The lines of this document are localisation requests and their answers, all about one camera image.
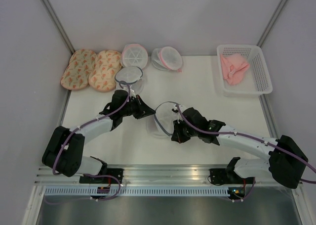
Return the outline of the blue-trimmed mesh laundry bag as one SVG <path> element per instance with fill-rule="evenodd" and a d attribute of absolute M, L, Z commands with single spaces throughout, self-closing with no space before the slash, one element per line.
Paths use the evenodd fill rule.
<path fill-rule="evenodd" d="M 155 109 L 156 113 L 146 120 L 146 130 L 150 136 L 156 138 L 171 138 L 174 127 L 173 121 L 176 120 L 176 114 L 172 111 L 174 101 L 165 101 Z"/>

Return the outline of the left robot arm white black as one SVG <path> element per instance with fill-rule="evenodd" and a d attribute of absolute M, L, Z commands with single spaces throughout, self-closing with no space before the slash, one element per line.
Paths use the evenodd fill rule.
<path fill-rule="evenodd" d="M 111 102 L 92 120 L 74 128 L 58 126 L 44 151 L 42 163 L 52 169 L 54 175 L 72 177 L 81 174 L 103 183 L 108 177 L 108 166 L 103 160 L 84 156 L 84 146 L 98 136 L 116 129 L 124 117 L 139 120 L 155 114 L 139 95 L 116 90 Z"/>

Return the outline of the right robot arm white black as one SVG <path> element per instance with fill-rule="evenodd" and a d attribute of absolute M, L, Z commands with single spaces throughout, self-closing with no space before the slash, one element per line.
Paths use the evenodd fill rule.
<path fill-rule="evenodd" d="M 266 178 L 296 189 L 301 182 L 308 159 L 292 138 L 249 135 L 224 122 L 207 120 L 192 107 L 182 110 L 180 105 L 175 105 L 172 111 L 178 115 L 173 122 L 172 141 L 185 143 L 197 137 L 205 143 L 238 149 L 256 157 L 242 159 L 237 156 L 225 168 L 211 169 L 212 184 L 237 184 Z"/>

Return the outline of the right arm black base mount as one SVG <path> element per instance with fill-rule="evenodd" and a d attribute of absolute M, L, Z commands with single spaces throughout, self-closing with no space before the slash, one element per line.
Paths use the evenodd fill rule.
<path fill-rule="evenodd" d="M 210 169 L 209 178 L 213 185 L 243 184 L 243 179 L 234 171 L 228 171 L 224 168 Z"/>

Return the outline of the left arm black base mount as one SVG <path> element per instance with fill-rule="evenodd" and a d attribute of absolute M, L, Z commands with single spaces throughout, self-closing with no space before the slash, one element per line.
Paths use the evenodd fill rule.
<path fill-rule="evenodd" d="M 119 183 L 122 183 L 123 179 L 123 168 L 102 168 L 101 171 L 97 174 L 98 176 L 113 176 Z M 79 183 L 81 184 L 118 184 L 118 182 L 109 177 L 89 177 L 89 176 L 80 176 Z"/>

